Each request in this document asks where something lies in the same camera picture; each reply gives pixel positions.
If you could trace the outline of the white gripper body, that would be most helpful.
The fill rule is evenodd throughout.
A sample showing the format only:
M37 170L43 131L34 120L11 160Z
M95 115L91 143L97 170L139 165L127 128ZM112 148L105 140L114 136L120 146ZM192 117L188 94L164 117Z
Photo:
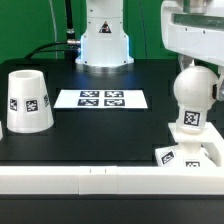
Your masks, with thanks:
M166 49L224 67L224 0L164 0L161 33Z

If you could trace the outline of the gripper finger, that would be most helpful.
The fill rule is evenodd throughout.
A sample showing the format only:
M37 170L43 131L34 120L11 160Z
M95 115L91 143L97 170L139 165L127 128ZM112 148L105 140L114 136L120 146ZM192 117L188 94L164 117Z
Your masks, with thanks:
M224 101L224 67L218 67L219 78L213 86L212 96L218 101Z
M182 54L178 55L178 62L179 62L181 71L184 71L185 69L189 67L193 67L195 65L195 61L192 57L182 55Z

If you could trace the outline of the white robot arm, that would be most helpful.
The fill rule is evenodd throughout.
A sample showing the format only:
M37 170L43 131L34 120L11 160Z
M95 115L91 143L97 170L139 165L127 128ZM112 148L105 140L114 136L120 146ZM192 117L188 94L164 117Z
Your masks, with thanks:
M86 0L86 9L78 67L112 73L132 64L123 0ZM196 59L218 66L215 97L224 101L224 0L163 0L160 18L163 44L178 54L182 69Z

